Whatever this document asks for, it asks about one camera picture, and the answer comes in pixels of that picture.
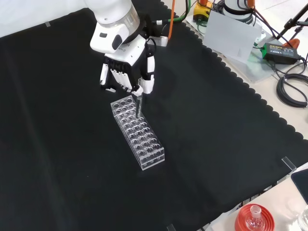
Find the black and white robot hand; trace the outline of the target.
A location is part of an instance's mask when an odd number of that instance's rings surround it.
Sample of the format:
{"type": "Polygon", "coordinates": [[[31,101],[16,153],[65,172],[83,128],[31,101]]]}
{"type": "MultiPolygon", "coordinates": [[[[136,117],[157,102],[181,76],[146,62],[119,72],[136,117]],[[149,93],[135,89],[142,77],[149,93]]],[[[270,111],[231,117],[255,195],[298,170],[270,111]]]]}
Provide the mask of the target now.
{"type": "Polygon", "coordinates": [[[131,42],[120,45],[115,53],[104,56],[100,86],[114,92],[114,80],[135,96],[150,94],[154,87],[154,71],[154,51],[146,39],[138,35],[131,42]]]}

